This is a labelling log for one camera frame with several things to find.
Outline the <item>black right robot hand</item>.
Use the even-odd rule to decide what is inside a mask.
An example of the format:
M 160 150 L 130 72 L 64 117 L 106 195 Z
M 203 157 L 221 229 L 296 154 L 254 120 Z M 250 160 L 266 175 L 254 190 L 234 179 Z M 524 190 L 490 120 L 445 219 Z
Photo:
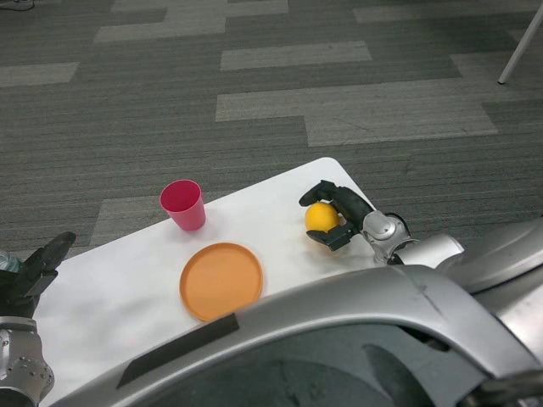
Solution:
M 333 182 L 321 180 L 300 199 L 306 208 L 306 235 L 330 250 L 335 251 L 361 234 L 362 224 L 373 208 L 348 187 L 338 187 Z

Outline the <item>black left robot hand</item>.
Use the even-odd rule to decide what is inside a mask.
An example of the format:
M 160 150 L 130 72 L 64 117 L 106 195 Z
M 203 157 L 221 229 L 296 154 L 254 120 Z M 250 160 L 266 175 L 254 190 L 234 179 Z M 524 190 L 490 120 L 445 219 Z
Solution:
M 74 232 L 60 233 L 20 263 L 18 270 L 1 269 L 1 316 L 33 317 L 75 241 Z

